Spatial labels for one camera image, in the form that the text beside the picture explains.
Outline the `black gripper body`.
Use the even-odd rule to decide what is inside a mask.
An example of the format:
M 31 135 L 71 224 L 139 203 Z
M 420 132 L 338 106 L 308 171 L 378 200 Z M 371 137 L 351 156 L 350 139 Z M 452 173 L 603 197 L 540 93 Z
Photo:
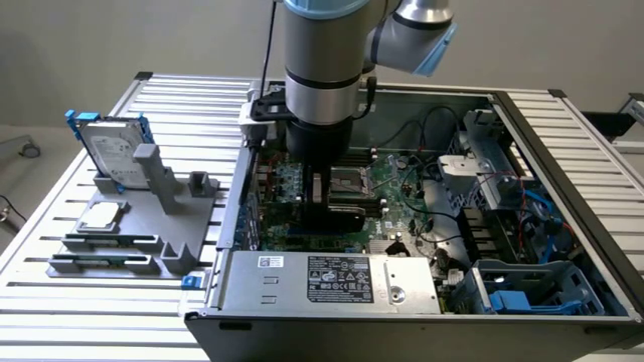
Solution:
M 303 166 L 303 192 L 307 204 L 327 206 L 331 189 L 331 165 L 346 155 L 354 120 L 316 125 L 302 120 L 287 122 L 287 149 Z

